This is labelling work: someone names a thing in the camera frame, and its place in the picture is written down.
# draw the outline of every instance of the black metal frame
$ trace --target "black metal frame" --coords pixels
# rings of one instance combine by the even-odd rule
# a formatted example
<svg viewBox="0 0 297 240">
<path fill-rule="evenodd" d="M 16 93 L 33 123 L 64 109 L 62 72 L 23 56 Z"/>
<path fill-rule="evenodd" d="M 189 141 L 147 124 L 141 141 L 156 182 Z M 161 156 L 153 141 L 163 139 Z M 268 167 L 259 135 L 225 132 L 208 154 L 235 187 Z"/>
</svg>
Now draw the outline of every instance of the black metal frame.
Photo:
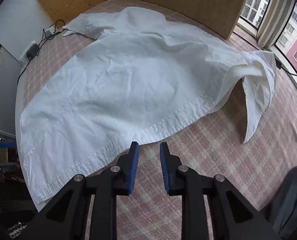
<svg viewBox="0 0 297 240">
<path fill-rule="evenodd" d="M 116 240 L 116 196 L 130 194 L 129 178 L 137 147 L 133 142 L 129 153 L 121 156 L 116 166 L 99 175 L 74 176 L 22 231 L 19 240 L 83 240 L 92 194 L 95 201 L 90 240 Z M 281 240 L 223 175 L 199 175 L 171 155 L 167 143 L 161 143 L 160 156 L 167 193 L 182 196 L 182 240 L 209 239 L 203 195 L 208 197 L 214 240 Z M 7 236 L 0 227 L 2 238 Z M 296 239 L 297 228 L 287 240 Z"/>
<path fill-rule="evenodd" d="M 280 240 L 269 222 L 224 176 L 199 175 L 171 155 L 167 143 L 161 143 L 160 155 L 169 176 L 167 193 L 182 196 L 182 240 L 209 239 L 203 195 L 208 197 L 214 240 Z"/>
<path fill-rule="evenodd" d="M 95 200 L 90 239 L 116 239 L 116 196 L 131 193 L 130 173 L 136 172 L 136 167 L 132 167 L 136 151 L 138 143 L 132 142 L 129 153 L 119 157 L 116 166 L 87 178 L 75 175 L 29 223 L 19 239 L 84 240 L 92 195 Z"/>
</svg>

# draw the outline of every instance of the white fabric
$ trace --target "white fabric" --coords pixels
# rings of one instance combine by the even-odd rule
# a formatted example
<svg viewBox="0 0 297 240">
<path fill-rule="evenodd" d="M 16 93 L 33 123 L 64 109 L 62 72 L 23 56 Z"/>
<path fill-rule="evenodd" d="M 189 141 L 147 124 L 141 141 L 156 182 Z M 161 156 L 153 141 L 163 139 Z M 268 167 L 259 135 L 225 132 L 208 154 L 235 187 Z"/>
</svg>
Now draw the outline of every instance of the white fabric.
<svg viewBox="0 0 297 240">
<path fill-rule="evenodd" d="M 98 38 L 70 59 L 21 115 L 32 198 L 55 195 L 130 147 L 162 140 L 220 109 L 244 78 L 248 141 L 269 106 L 271 52 L 238 52 L 155 11 L 82 14 L 67 29 Z"/>
</svg>

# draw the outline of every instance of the white wall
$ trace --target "white wall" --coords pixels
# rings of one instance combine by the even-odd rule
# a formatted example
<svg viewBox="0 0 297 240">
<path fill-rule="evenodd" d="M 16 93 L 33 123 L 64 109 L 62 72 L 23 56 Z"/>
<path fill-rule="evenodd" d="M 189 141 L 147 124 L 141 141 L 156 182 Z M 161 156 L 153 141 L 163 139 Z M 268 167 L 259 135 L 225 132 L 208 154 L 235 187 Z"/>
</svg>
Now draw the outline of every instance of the white wall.
<svg viewBox="0 0 297 240">
<path fill-rule="evenodd" d="M 17 60 L 31 41 L 39 42 L 52 24 L 37 0 L 4 0 L 0 5 L 0 44 Z"/>
<path fill-rule="evenodd" d="M 19 62 L 3 47 L 0 50 L 0 132 L 15 136 L 15 100 Z"/>
</svg>

